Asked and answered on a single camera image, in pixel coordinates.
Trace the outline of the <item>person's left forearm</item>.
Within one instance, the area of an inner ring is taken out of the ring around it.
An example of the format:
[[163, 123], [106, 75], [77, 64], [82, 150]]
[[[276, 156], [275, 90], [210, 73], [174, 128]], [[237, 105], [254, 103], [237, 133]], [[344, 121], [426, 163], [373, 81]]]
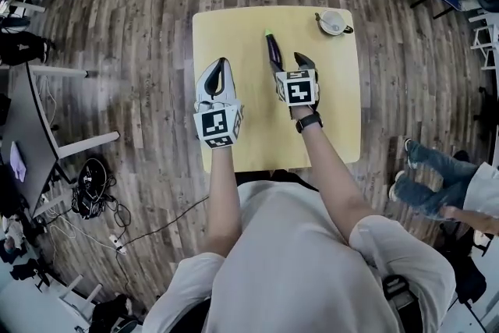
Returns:
[[205, 251], [227, 257], [242, 234], [232, 149], [212, 150]]

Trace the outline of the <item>person's right forearm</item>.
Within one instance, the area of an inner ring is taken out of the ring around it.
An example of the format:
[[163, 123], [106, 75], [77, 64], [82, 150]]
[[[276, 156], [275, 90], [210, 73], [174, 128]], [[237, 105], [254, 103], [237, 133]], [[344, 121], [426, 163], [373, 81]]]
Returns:
[[350, 171], [338, 156], [318, 123], [302, 131], [310, 159], [313, 180], [317, 184], [327, 212], [345, 240], [357, 223], [376, 211], [366, 201]]

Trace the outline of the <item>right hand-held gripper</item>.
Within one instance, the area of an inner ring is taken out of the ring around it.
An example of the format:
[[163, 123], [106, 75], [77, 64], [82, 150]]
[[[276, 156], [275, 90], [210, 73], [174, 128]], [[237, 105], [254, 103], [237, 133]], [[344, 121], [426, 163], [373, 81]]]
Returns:
[[286, 72], [283, 69], [280, 50], [278, 48], [269, 50], [278, 98], [287, 104], [290, 116], [292, 116], [292, 109], [299, 106], [308, 107], [315, 112], [320, 100], [315, 63], [299, 52], [294, 53], [294, 58], [299, 69]]

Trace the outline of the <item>purple paper sheet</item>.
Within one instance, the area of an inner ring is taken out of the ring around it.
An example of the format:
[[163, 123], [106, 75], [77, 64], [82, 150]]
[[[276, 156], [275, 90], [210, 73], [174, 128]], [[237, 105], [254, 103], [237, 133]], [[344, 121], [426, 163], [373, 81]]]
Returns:
[[27, 168], [15, 141], [11, 142], [9, 163], [15, 178], [20, 182], [24, 182]]

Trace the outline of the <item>grey table with white legs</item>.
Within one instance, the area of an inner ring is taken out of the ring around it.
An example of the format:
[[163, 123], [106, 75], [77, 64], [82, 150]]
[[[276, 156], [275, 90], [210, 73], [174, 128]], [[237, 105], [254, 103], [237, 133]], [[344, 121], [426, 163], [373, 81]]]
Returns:
[[58, 161], [117, 140], [120, 134], [117, 131], [112, 131], [60, 147], [55, 141], [42, 107], [35, 76], [86, 78], [88, 72], [86, 70], [31, 66], [29, 64], [17, 66], [16, 70], [18, 75], [2, 138], [2, 158], [3, 161], [9, 162], [10, 148], [15, 143], [27, 171], [22, 182], [15, 179], [14, 183], [18, 193], [27, 202], [28, 215], [31, 218], [36, 218], [48, 208], [62, 201], [62, 198], [58, 197], [44, 206], [37, 205], [42, 195], [42, 189], [48, 183], [54, 168], [58, 166]]

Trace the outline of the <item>light wooden square table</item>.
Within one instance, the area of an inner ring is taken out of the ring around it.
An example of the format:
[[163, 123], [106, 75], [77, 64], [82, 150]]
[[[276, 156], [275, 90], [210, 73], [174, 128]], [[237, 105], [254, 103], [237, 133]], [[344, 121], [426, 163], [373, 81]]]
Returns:
[[344, 163], [359, 160], [361, 95], [356, 36], [324, 34], [315, 20], [322, 12], [321, 7], [275, 5], [198, 12], [193, 17], [194, 77], [200, 78], [220, 57], [227, 58], [243, 105], [241, 131], [232, 148], [237, 172], [310, 165], [288, 107], [275, 92], [266, 30], [278, 43], [285, 70], [297, 70], [296, 52], [315, 63], [323, 131]]

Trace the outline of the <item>white power strip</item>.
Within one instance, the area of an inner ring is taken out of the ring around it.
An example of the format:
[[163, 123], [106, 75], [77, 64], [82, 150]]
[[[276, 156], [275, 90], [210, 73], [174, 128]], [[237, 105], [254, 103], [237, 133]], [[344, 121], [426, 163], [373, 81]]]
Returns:
[[127, 254], [127, 250], [126, 250], [125, 244], [116, 235], [111, 234], [109, 236], [109, 240], [114, 245], [114, 247], [115, 247], [115, 249], [116, 249], [116, 251], [118, 253], [120, 253], [121, 255], [126, 255]]

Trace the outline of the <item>person's white shirt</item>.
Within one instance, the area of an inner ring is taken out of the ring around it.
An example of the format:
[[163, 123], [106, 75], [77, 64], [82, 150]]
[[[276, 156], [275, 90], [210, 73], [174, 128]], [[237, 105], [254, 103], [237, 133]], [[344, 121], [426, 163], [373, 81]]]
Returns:
[[202, 333], [401, 333], [381, 282], [401, 275], [416, 295], [424, 333], [437, 333], [455, 292], [452, 266], [380, 215], [344, 239], [320, 195], [293, 182], [239, 187], [242, 235], [225, 257], [179, 263], [143, 333], [169, 333], [205, 299]]

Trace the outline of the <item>black wrist watch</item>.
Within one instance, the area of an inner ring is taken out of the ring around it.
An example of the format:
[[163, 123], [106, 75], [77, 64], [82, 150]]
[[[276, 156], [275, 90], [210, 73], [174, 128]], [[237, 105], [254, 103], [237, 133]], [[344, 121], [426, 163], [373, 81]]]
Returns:
[[298, 119], [296, 121], [296, 130], [298, 133], [302, 133], [306, 127], [311, 126], [313, 124], [318, 124], [320, 127], [323, 127], [323, 122], [319, 112], [313, 112], [310, 115]]

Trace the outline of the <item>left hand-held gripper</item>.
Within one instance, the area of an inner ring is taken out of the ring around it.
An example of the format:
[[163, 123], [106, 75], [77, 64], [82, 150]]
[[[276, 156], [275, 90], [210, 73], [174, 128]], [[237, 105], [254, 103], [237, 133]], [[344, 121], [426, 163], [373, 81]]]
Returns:
[[218, 58], [203, 71], [196, 82], [196, 99], [199, 102], [232, 102], [201, 103], [193, 118], [201, 143], [210, 149], [233, 146], [242, 125], [243, 105], [235, 100], [232, 68], [226, 58]]

